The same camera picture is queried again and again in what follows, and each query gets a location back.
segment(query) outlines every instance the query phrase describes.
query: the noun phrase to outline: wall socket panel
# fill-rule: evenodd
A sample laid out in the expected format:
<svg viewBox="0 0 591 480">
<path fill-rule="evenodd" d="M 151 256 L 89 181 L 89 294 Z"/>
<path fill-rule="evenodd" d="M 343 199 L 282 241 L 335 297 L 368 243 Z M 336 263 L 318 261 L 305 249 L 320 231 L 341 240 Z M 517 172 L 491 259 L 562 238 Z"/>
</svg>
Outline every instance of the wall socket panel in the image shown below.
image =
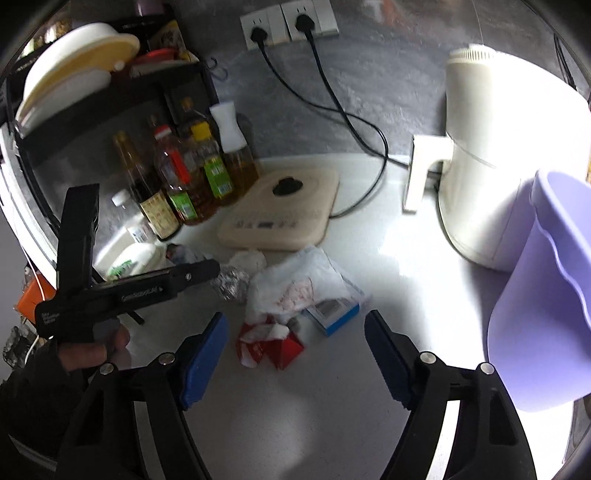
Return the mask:
<svg viewBox="0 0 591 480">
<path fill-rule="evenodd" d="M 268 47 L 290 41 L 283 12 L 279 5 L 243 15 L 240 17 L 240 22 L 248 50 L 258 48 L 258 45 L 251 40 L 252 30 L 255 27 L 261 27 L 269 35 L 265 40 L 265 45 Z"/>
<path fill-rule="evenodd" d="M 315 37 L 339 34 L 339 27 L 336 24 L 330 0 L 295 0 L 281 4 L 281 10 L 283 10 L 285 23 L 287 23 L 293 41 L 306 39 L 302 32 L 296 30 L 296 19 L 301 14 L 308 15 L 314 21 L 316 25 Z"/>
</svg>

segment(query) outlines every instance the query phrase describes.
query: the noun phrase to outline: white air fryer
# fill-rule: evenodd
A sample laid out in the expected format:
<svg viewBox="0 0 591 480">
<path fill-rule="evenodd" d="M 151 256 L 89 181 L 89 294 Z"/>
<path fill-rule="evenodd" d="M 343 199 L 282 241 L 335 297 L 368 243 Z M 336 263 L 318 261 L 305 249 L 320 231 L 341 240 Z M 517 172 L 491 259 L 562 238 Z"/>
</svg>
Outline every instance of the white air fryer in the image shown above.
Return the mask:
<svg viewBox="0 0 591 480">
<path fill-rule="evenodd" d="M 417 211 L 428 169 L 442 161 L 439 209 L 452 244 L 469 260 L 510 272 L 533 223 L 535 172 L 586 178 L 591 112 L 558 77 L 483 45 L 451 53 L 446 83 L 447 135 L 413 137 L 404 210 Z"/>
</svg>

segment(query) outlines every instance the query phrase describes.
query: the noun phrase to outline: yellow bottle cap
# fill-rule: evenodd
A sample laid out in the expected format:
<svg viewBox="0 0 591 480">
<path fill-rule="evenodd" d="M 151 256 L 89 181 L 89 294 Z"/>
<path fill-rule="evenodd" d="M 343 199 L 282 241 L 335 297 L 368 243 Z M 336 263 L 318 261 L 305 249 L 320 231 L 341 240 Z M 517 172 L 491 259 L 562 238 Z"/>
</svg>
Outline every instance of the yellow bottle cap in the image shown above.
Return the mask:
<svg viewBox="0 0 591 480">
<path fill-rule="evenodd" d="M 209 128 L 207 122 L 199 122 L 198 124 L 193 125 L 191 127 L 191 132 L 193 133 L 193 138 L 198 142 L 212 137 L 212 130 Z"/>
</svg>

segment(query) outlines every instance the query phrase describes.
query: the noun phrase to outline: white countertop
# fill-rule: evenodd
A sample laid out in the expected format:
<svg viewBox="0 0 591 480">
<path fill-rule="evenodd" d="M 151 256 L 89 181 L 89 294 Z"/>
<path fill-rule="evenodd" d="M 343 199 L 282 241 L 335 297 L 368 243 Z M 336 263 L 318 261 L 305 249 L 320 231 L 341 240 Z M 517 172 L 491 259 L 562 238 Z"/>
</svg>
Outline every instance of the white countertop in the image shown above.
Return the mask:
<svg viewBox="0 0 591 480">
<path fill-rule="evenodd" d="M 337 211 L 369 187 L 380 161 L 364 154 L 331 154 L 272 158 L 263 165 L 266 170 L 325 166 L 339 171 Z M 440 226 L 432 190 L 417 214 L 403 215 L 406 176 L 389 165 L 372 201 L 346 218 L 331 220 L 320 246 L 373 295 L 370 307 L 380 311 L 393 331 L 408 335 L 420 351 L 432 351 L 448 365 L 474 368 L 485 360 L 488 319 L 508 276 L 469 263 L 453 249 Z M 234 250 L 216 239 L 224 214 L 220 211 L 204 225 L 183 227 L 173 241 L 227 261 Z M 284 255 L 270 253 L 267 258 L 275 263 Z M 230 341 L 203 400 L 186 413 L 212 478 L 378 480 L 408 412 L 390 397 L 365 342 L 363 315 L 306 349 L 283 372 L 267 359 L 248 369 L 240 365 L 235 349 L 243 308 L 219 300 L 209 286 L 194 287 L 176 300 L 143 310 L 144 326 L 126 321 L 134 365 L 175 351 L 218 310 L 228 317 Z M 430 479 L 443 477 L 458 406 L 448 404 Z M 138 417 L 145 415 L 140 409 Z M 572 405 L 520 416 L 538 479 L 549 480 L 566 451 Z M 156 479 L 152 449 L 147 442 L 148 473 Z"/>
</svg>

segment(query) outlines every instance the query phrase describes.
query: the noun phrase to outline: white bowl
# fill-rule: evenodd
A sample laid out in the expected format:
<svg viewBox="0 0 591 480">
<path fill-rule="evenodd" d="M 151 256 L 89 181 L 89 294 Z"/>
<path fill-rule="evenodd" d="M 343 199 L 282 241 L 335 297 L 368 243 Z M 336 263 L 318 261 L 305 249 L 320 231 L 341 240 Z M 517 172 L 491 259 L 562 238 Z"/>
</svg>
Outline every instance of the white bowl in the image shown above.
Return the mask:
<svg viewBox="0 0 591 480">
<path fill-rule="evenodd" d="M 120 70 L 139 51 L 139 40 L 104 23 L 72 30 L 59 38 L 33 64 L 25 80 L 20 117 L 56 83 L 89 69 Z"/>
<path fill-rule="evenodd" d="M 24 138 L 45 120 L 83 98 L 109 86 L 111 74 L 101 69 L 84 70 L 56 83 L 31 107 L 24 118 L 17 114 L 20 134 Z"/>
</svg>

